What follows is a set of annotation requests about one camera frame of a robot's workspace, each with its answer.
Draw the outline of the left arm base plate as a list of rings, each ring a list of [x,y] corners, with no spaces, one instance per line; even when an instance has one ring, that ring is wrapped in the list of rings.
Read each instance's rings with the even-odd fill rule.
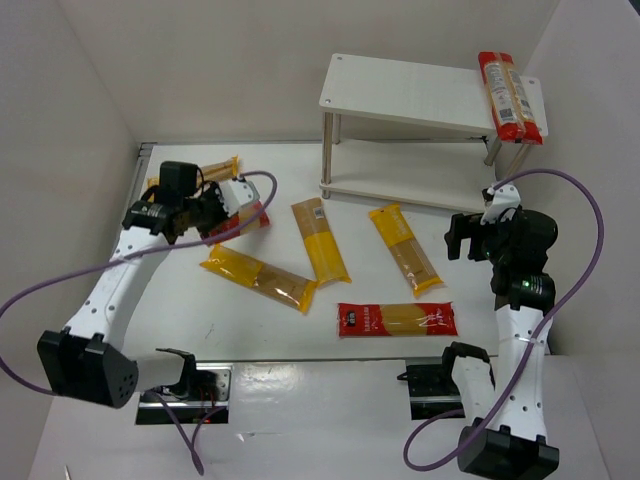
[[[159,398],[181,425],[196,425],[212,413],[205,424],[226,424],[229,418],[233,366],[225,363],[196,364],[197,373],[191,384],[154,387],[152,394],[143,393],[138,401],[135,424],[138,426],[169,425],[172,420]]]

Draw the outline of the red pasta bag front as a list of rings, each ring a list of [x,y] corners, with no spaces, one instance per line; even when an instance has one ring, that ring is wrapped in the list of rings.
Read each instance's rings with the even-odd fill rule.
[[[338,335],[349,337],[457,336],[451,302],[406,304],[340,303]]]

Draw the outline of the yellow pasta bag centre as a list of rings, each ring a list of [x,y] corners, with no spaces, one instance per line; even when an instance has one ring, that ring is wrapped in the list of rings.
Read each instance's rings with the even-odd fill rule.
[[[322,199],[311,198],[291,206],[318,286],[350,283],[351,278],[330,229]]]

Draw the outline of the yellow pasta bag right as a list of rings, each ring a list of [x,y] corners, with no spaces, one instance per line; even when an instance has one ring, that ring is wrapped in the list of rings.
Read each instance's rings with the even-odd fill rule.
[[[369,218],[399,267],[415,298],[443,284],[406,221],[400,205],[390,204],[369,212]]]

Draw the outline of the yellow pasta bag left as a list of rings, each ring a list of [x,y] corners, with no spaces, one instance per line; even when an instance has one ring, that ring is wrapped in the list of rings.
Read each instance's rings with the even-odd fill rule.
[[[217,244],[200,266],[237,285],[306,314],[317,283]]]

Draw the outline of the red pasta bag on shelf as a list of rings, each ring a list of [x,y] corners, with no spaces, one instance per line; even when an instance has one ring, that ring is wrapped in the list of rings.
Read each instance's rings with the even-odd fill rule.
[[[511,55],[481,51],[478,62],[498,138],[539,146],[543,138]]]

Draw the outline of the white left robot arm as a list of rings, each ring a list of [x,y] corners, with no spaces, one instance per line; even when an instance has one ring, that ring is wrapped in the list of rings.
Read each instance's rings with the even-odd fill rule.
[[[121,351],[132,315],[168,247],[191,228],[206,233],[228,219],[216,184],[203,189],[195,164],[166,161],[159,182],[126,211],[112,257],[84,305],[59,332],[44,332],[37,352],[51,390],[121,408],[139,382],[137,361]]]

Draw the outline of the red pasta bag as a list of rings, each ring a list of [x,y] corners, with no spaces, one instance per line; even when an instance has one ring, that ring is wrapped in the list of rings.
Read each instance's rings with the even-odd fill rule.
[[[478,62],[498,138],[539,146],[543,138],[511,55],[481,51]]]
[[[451,302],[406,304],[340,303],[338,335],[349,337],[457,336]]]
[[[212,228],[208,232],[201,233],[200,238],[206,239],[212,236],[223,234],[229,230],[233,230],[237,228],[239,225],[243,225],[243,228],[237,230],[233,235],[231,235],[230,239],[236,238],[241,235],[245,235],[247,233],[250,233],[252,231],[255,231],[261,228],[269,227],[271,222],[268,214],[265,211],[263,211],[261,215],[251,223],[248,222],[248,220],[252,218],[253,215],[256,212],[258,212],[262,207],[263,207],[263,204],[261,201],[258,201],[251,206],[244,207],[237,214],[232,216],[230,219],[222,222],[221,224],[217,225],[215,228]]]

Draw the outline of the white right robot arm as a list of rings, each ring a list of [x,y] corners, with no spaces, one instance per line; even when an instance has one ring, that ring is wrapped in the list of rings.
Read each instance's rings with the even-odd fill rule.
[[[456,385],[467,424],[459,469],[485,479],[545,479],[560,452],[547,442],[542,372],[549,329],[540,323],[555,304],[555,283],[543,269],[558,227],[549,216],[509,208],[493,223],[455,214],[444,239],[449,259],[469,240],[469,259],[492,265],[498,325],[495,362],[477,346],[454,342],[442,362]]]

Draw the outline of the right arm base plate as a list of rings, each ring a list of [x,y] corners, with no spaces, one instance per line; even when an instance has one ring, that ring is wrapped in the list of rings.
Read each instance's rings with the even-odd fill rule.
[[[412,420],[427,420],[463,408],[459,390],[441,363],[407,362],[397,380],[407,386]]]

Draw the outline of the thin yellow pasta bag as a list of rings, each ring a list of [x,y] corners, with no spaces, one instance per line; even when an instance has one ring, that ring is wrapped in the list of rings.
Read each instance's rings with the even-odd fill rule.
[[[236,177],[239,171],[240,160],[237,156],[204,167],[186,162],[166,161],[161,164],[158,176],[147,179],[147,186],[171,187],[185,195],[194,195],[205,182],[230,180]]]

